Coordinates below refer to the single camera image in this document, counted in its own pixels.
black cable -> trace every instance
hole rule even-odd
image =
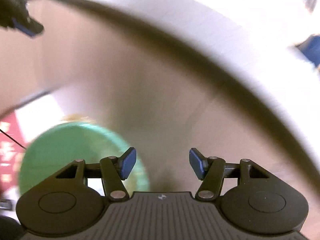
[[[23,149],[26,149],[24,146],[22,146],[20,143],[18,143],[15,139],[13,139],[9,134],[7,134],[6,132],[2,131],[0,129],[0,132],[2,132],[5,136],[9,137],[12,141],[14,141],[16,144],[18,144],[19,146],[21,146]]]

green bowl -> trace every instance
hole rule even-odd
[[[98,163],[107,156],[121,156],[129,144],[115,132],[85,122],[57,125],[41,134],[26,150],[19,173],[20,194],[75,159]],[[149,191],[145,168],[137,157],[125,186],[133,191]]]

blue object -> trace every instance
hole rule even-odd
[[[315,67],[320,64],[320,36],[310,37],[300,46],[300,50]]]
[[[34,33],[32,30],[29,30],[27,27],[19,24],[15,18],[12,18],[12,22],[15,28],[17,28],[18,30],[22,31],[23,33],[25,33],[30,37],[34,37],[37,34],[37,33]]]
[[[198,179],[203,180],[208,166],[206,158],[196,148],[191,148],[189,162]]]
[[[135,148],[130,147],[120,158],[120,179],[125,180],[129,177],[137,160],[137,151]]]

circular pad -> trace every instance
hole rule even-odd
[[[52,192],[39,200],[39,206],[48,213],[64,213],[76,204],[76,198],[67,192]]]
[[[300,230],[308,202],[282,181],[251,179],[224,194],[221,210],[231,223],[248,232],[276,235]]]
[[[249,205],[260,212],[275,213],[284,208],[285,200],[276,193],[259,191],[249,197]]]

